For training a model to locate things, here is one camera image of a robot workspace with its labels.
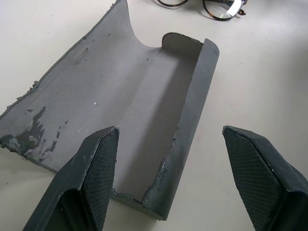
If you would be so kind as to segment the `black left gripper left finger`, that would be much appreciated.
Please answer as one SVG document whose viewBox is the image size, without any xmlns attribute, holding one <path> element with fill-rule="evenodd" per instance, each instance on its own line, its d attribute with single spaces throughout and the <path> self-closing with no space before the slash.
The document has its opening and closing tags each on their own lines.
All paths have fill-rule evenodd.
<svg viewBox="0 0 308 231">
<path fill-rule="evenodd" d="M 56 173 L 23 231 L 102 231 L 118 139 L 117 126 L 89 135 Z"/>
</svg>

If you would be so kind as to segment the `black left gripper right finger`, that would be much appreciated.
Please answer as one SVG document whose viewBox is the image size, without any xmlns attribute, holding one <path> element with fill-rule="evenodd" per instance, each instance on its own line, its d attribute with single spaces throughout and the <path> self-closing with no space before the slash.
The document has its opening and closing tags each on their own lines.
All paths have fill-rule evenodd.
<svg viewBox="0 0 308 231">
<path fill-rule="evenodd" d="M 232 126 L 222 134 L 255 231 L 308 231 L 308 180 L 265 137 Z"/>
</svg>

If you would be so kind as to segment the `grey open glasses case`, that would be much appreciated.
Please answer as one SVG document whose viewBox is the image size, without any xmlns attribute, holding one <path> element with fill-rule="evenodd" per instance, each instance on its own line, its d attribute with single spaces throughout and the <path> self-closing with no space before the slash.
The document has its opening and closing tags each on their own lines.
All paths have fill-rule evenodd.
<svg viewBox="0 0 308 231">
<path fill-rule="evenodd" d="M 117 126 L 113 199 L 166 220 L 218 57 L 212 41 L 175 32 L 145 46 L 116 0 L 0 115 L 0 147 L 57 172 L 87 136 Z"/>
</svg>

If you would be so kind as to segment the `tortoiseshell glasses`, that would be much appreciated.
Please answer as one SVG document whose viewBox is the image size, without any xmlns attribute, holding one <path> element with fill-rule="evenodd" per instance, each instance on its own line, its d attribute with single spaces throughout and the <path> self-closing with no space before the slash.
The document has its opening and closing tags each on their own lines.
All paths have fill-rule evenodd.
<svg viewBox="0 0 308 231">
<path fill-rule="evenodd" d="M 156 0 L 166 8 L 179 8 L 193 0 Z M 217 21 L 229 21 L 236 16 L 244 16 L 243 7 L 248 0 L 199 0 L 205 12 Z"/>
</svg>

